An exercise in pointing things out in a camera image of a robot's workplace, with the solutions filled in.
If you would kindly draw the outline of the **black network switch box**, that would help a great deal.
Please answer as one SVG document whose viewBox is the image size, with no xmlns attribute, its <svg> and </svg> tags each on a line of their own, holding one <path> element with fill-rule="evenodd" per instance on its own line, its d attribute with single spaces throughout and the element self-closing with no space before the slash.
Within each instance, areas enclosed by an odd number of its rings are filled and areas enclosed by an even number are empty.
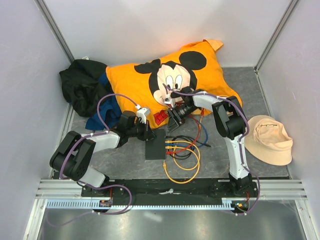
<svg viewBox="0 0 320 240">
<path fill-rule="evenodd" d="M 166 159 L 166 131 L 155 129 L 155 138 L 145 142 L 145 159 L 148 161 Z"/>
</svg>

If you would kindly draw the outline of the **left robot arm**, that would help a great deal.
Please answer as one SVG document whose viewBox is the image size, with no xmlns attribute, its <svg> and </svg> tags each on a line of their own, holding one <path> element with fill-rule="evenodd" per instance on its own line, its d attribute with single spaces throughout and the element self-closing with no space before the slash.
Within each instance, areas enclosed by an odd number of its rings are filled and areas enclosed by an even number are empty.
<svg viewBox="0 0 320 240">
<path fill-rule="evenodd" d="M 58 171 L 61 178 L 69 178 L 81 185 L 85 196 L 108 196 L 110 178 L 90 166 L 92 156 L 106 149 L 120 148 L 129 138 L 143 142 L 156 139 L 157 134 L 151 129 L 147 115 L 146 108 L 137 113 L 126 110 L 110 130 L 90 134 L 68 132 L 52 155 L 50 167 Z"/>
</svg>

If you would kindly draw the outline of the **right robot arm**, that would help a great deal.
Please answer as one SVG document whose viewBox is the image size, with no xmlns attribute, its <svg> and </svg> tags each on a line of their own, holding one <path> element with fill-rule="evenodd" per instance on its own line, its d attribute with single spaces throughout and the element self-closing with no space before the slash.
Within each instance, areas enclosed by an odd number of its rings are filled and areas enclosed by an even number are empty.
<svg viewBox="0 0 320 240">
<path fill-rule="evenodd" d="M 253 182 L 252 172 L 249 170 L 245 153 L 245 136 L 250 127 L 242 107 L 235 96 L 222 97 L 210 94 L 204 90 L 191 91 L 185 87 L 183 91 L 176 91 L 165 87 L 168 105 L 173 97 L 182 97 L 180 106 L 168 109 L 168 131 L 172 132 L 184 123 L 184 118 L 196 109 L 205 109 L 213 113 L 218 133 L 224 138 L 229 157 L 229 191 L 235 197 L 249 192 L 251 197 L 257 197 L 260 187 Z"/>
</svg>

